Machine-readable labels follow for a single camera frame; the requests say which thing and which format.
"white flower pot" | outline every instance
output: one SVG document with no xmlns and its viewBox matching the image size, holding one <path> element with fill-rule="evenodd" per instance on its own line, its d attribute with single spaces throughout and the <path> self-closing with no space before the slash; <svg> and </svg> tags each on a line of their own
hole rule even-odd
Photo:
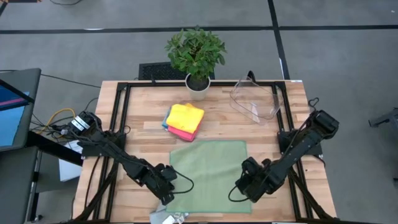
<svg viewBox="0 0 398 224">
<path fill-rule="evenodd" d="M 209 90 L 209 87 L 210 87 L 210 82 L 211 82 L 210 77 L 208 78 L 209 79 L 209 85 L 204 90 L 195 91 L 195 90 L 191 90 L 189 88 L 188 84 L 187 84 L 188 77 L 190 77 L 190 76 L 191 76 L 191 74 L 189 73 L 185 77 L 185 86 L 188 88 L 189 95 L 191 96 L 191 99 L 192 100 L 203 100 L 206 97 L 207 91 Z"/>
</svg>

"stack of cloths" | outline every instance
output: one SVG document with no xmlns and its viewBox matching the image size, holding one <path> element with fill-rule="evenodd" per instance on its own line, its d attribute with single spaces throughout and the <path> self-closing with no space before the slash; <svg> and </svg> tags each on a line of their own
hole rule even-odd
<svg viewBox="0 0 398 224">
<path fill-rule="evenodd" d="M 173 105 L 167 112 L 162 126 L 181 139 L 193 141 L 200 127 L 205 111 L 192 104 Z"/>
</svg>

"clear plastic container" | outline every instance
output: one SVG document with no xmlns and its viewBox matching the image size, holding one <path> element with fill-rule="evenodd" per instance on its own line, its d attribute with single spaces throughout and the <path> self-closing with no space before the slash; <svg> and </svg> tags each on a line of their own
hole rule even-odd
<svg viewBox="0 0 398 224">
<path fill-rule="evenodd" d="M 277 92 L 278 95 L 273 94 L 271 87 L 257 85 L 248 75 L 242 77 L 229 93 L 229 104 L 258 124 L 265 125 L 283 105 L 282 93 L 278 87 Z"/>
</svg>

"yellow cloth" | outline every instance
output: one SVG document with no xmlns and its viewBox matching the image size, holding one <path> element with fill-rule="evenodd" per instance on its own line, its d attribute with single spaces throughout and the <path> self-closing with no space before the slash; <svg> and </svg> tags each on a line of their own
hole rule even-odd
<svg viewBox="0 0 398 224">
<path fill-rule="evenodd" d="M 193 134 L 200 124 L 205 111 L 190 105 L 176 104 L 172 106 L 166 124 Z"/>
</svg>

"wooden table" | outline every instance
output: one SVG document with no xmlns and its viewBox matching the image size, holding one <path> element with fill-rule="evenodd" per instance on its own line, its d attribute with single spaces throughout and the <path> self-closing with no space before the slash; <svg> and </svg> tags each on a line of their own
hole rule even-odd
<svg viewBox="0 0 398 224">
<path fill-rule="evenodd" d="M 104 129 L 109 127 L 116 92 L 116 81 L 105 81 L 99 93 L 96 115 L 101 118 Z M 287 94 L 294 120 L 299 127 L 309 114 L 307 97 L 302 82 L 286 81 Z M 258 162 L 265 158 L 271 160 L 280 157 L 276 133 L 277 119 L 274 118 L 265 126 L 256 124 L 229 105 L 229 92 L 232 86 L 209 89 L 203 101 L 194 101 L 193 105 L 205 110 L 204 120 L 198 132 L 197 140 L 239 139 L 247 142 L 248 154 Z M 123 105 L 123 93 L 119 104 L 120 120 Z M 153 165 L 169 163 L 169 152 L 189 143 L 177 139 L 173 134 L 163 130 L 161 123 L 168 108 L 175 103 L 191 102 L 186 87 L 133 87 L 129 98 L 126 125 L 131 127 L 127 135 L 126 151 L 137 157 L 145 158 Z M 285 111 L 282 116 L 286 122 Z M 83 164 L 76 198 L 74 216 L 83 210 L 88 179 L 96 158 L 87 158 Z M 303 168 L 309 191 L 318 203 L 331 216 L 336 216 L 328 180 L 323 164 L 312 156 L 302 158 Z M 102 159 L 99 160 L 91 183 L 88 201 L 98 188 Z M 302 194 L 297 188 L 301 214 L 305 217 Z M 145 187 L 136 185 L 119 166 L 118 180 L 114 196 L 111 222 L 149 222 L 149 214 L 159 204 L 159 200 Z M 100 218 L 104 217 L 106 200 L 101 204 Z M 274 194 L 264 194 L 252 205 L 252 214 L 242 213 L 193 213 L 188 222 L 271 222 L 294 221 L 294 211 L 288 181 Z"/>
</svg>

